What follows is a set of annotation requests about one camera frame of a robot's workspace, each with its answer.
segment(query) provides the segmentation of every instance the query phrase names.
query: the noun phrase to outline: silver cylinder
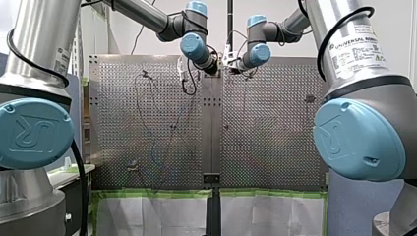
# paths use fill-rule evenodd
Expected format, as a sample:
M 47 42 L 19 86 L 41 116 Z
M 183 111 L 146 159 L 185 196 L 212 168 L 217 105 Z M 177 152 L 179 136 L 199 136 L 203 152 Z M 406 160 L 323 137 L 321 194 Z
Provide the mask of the silver cylinder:
M 389 235 L 402 236 L 416 225 L 417 187 L 404 183 L 389 214 Z
M 319 48 L 323 39 L 333 26 L 347 14 L 363 7 L 360 0 L 309 0 L 306 1 L 310 23 L 313 29 L 317 47 Z M 363 69 L 346 73 L 343 78 L 336 73 L 337 65 L 334 57 L 331 57 L 329 47 L 338 45 L 343 39 L 358 34 L 358 30 L 368 30 L 373 34 L 372 26 L 368 18 L 368 12 L 359 13 L 352 17 L 349 22 L 341 27 L 331 38 L 323 58 L 323 70 L 329 84 L 328 93 L 353 84 L 355 82 L 372 79 L 378 76 L 391 75 L 387 67 L 370 66 Z
M 0 218 L 1 235 L 64 236 L 65 211 L 64 193 L 54 191 L 45 205 Z
M 44 206 L 52 192 L 43 168 L 0 171 L 0 219 Z
M 168 24 L 168 16 L 146 0 L 104 0 L 104 3 L 156 33 L 163 32 Z
M 22 0 L 13 41 L 32 62 L 67 75 L 81 0 Z M 1 84 L 68 96 L 64 83 L 10 53 Z
M 65 235 L 65 195 L 46 171 L 0 172 L 0 232 L 5 236 Z
M 304 16 L 300 9 L 297 9 L 283 24 L 287 31 L 297 34 L 309 27 L 310 21 Z

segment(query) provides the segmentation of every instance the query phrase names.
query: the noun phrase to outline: wire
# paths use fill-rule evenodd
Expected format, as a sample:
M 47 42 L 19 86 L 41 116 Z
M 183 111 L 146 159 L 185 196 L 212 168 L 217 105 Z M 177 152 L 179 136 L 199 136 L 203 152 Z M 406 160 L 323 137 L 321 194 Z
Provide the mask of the wire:
M 196 85 L 196 82 L 194 81 L 193 73 L 191 73 L 190 59 L 187 60 L 187 69 L 188 69 L 188 74 L 190 75 L 190 79 L 193 82 L 194 90 L 191 93 L 187 92 L 187 89 L 185 88 L 185 80 L 183 80 L 181 82 L 181 86 L 182 86 L 182 89 L 183 89 L 184 93 L 186 93 L 187 95 L 190 95 L 190 96 L 194 96 L 197 93 L 197 85 Z
M 312 29 L 311 29 L 310 31 L 303 32 L 303 35 L 307 35 L 307 34 L 309 34 L 309 33 L 311 33 L 311 32 L 313 32 L 313 30 L 312 30 Z
M 233 32 L 236 32 L 236 33 L 238 33 L 239 35 L 241 35 L 242 37 L 244 37 L 245 39 L 248 39 L 248 37 L 247 36 L 245 36 L 245 34 L 243 34 L 242 32 L 240 32 L 240 31 L 238 31 L 238 30 L 232 30 L 230 33 L 229 33 L 229 36 L 227 36 L 227 43 L 230 43 L 230 36 L 232 35 L 232 33 Z
M 131 51 L 131 55 L 133 55 L 133 53 L 135 52 L 136 46 L 138 45 L 138 39 L 139 39 L 139 37 L 141 36 L 142 32 L 144 31 L 144 28 L 145 28 L 145 26 L 144 26 L 144 25 L 142 25 L 142 26 L 141 26 L 141 30 L 139 30 L 138 35 L 136 35 L 136 38 L 135 38 L 135 43 L 134 43 L 134 45 L 133 45 L 133 48 L 132 48 L 132 51 Z
M 298 7 L 300 8 L 300 11 L 303 13 L 303 15 L 306 18 L 309 18 L 309 14 L 307 13 L 306 9 L 303 6 L 303 0 L 298 0 Z
M 67 80 L 67 78 L 61 74 L 59 74 L 56 71 L 47 69 L 45 67 L 42 67 L 40 65 L 37 65 L 36 63 L 32 62 L 30 59 L 28 59 L 27 57 L 25 57 L 20 51 L 19 49 L 16 47 L 15 43 L 13 42 L 13 33 L 15 32 L 15 29 L 11 29 L 9 31 L 9 33 L 7 34 L 7 46 L 9 47 L 10 51 L 15 54 L 15 56 L 19 59 L 21 59 L 22 61 L 24 61 L 25 63 L 27 63 L 28 65 L 36 68 L 39 71 L 45 72 L 47 74 L 50 74 L 54 77 L 57 77 L 59 79 L 62 80 L 62 82 L 64 83 L 64 86 L 67 87 L 69 82 Z
M 87 2 L 87 3 L 82 3 L 81 4 L 81 7 L 83 8 L 83 7 L 86 7 L 86 6 L 90 6 L 90 5 L 92 5 L 92 4 L 96 4 L 96 3 L 100 3 L 100 2 L 102 2 L 103 0 L 98 0 L 98 1 L 95 1 L 95 2 Z
M 81 183 L 81 227 L 80 227 L 80 236 L 87 235 L 87 221 L 89 217 L 89 195 L 88 195 L 88 183 L 86 171 L 84 169 L 83 159 L 80 155 L 77 143 L 75 140 L 71 143 L 71 150 L 74 153 L 74 158 L 77 162 L 77 167 L 80 173 L 80 183 Z
M 342 17 L 331 30 L 326 34 L 325 38 L 322 41 L 322 44 L 319 47 L 319 54 L 317 56 L 317 69 L 319 70 L 319 74 L 322 77 L 324 81 L 326 81 L 325 73 L 323 72 L 323 57 L 325 55 L 326 49 L 328 48 L 328 43 L 330 42 L 331 38 L 334 36 L 334 34 L 340 30 L 341 26 L 343 26 L 350 18 L 353 16 L 362 13 L 362 12 L 370 12 L 368 14 L 368 17 L 371 18 L 374 13 L 375 9 L 373 7 L 361 7 L 356 9 L 355 11 L 347 14 L 346 16 Z

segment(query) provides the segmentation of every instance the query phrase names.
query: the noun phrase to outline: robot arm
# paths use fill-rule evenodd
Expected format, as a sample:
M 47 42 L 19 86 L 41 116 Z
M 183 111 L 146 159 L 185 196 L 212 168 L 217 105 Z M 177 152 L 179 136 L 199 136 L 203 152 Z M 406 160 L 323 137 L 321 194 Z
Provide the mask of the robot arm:
M 282 23 L 267 22 L 263 15 L 248 19 L 248 46 L 242 58 L 225 52 L 224 65 L 233 72 L 245 72 L 264 65 L 270 58 L 267 42 L 295 43 L 300 41 L 303 31 L 310 26 L 310 21 L 298 9 Z
M 417 99 L 409 80 L 389 70 L 369 20 L 374 9 L 360 0 L 303 7 L 308 17 L 297 10 L 282 24 L 251 17 L 247 53 L 224 64 L 239 72 L 261 66 L 270 57 L 267 42 L 298 42 L 311 25 L 329 88 L 313 131 L 323 161 L 349 179 L 416 179 Z
M 145 0 L 104 0 L 114 11 L 156 32 L 161 41 L 181 40 L 181 51 L 208 74 L 217 72 L 216 58 L 206 46 L 207 6 L 198 1 L 189 2 L 184 12 L 166 15 Z

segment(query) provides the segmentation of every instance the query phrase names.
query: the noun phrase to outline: perforated metal panel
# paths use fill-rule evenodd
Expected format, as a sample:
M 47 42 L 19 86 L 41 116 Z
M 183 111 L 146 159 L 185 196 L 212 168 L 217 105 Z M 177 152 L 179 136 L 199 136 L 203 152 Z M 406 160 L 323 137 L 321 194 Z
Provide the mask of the perforated metal panel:
M 224 78 L 222 187 L 325 186 L 312 135 L 322 99 L 315 61 L 273 58 L 253 79 Z
M 200 83 L 183 93 L 177 59 L 90 58 L 95 189 L 203 186 Z

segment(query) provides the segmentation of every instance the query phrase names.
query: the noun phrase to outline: white wall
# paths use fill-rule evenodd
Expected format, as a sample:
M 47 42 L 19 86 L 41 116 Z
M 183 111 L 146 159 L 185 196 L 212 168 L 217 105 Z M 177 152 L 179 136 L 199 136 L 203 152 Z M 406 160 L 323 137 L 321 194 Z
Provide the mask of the white wall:
M 188 0 L 156 0 L 155 6 L 165 13 L 178 12 L 184 9 Z M 226 41 L 227 31 L 227 1 L 204 0 L 208 5 L 208 44 L 222 51 Z M 415 29 L 413 11 L 415 0 L 381 1 L 363 0 L 365 5 L 376 8 L 372 18 L 374 29 L 381 42 L 381 47 L 387 57 L 391 69 L 405 76 L 411 81 L 417 79 L 412 70 L 413 54 L 416 48 L 412 46 L 412 29 Z M 236 30 L 246 32 L 246 21 L 252 15 L 266 15 L 269 21 L 281 22 L 296 8 L 296 0 L 235 0 L 234 27 Z M 110 12 L 110 38 L 109 52 L 116 54 L 130 54 L 140 25 L 125 18 L 119 13 Z M 243 39 L 235 34 L 235 47 Z M 303 56 L 316 57 L 317 48 L 312 35 L 306 35 L 297 44 L 287 44 L 280 47 L 276 43 L 269 44 L 273 56 Z M 179 54 L 179 40 L 171 43 L 158 41 L 154 33 L 145 29 L 141 35 L 134 54 L 141 55 L 177 55 Z
M 208 5 L 208 44 L 222 51 L 227 34 L 227 1 L 202 1 Z M 154 5 L 161 11 L 170 14 L 184 10 L 188 2 L 189 0 L 156 0 Z M 117 12 L 110 12 L 109 23 L 109 52 L 130 54 L 141 25 Z M 179 43 L 180 40 L 162 43 L 156 38 L 154 32 L 144 29 L 134 54 L 178 55 L 180 53 Z

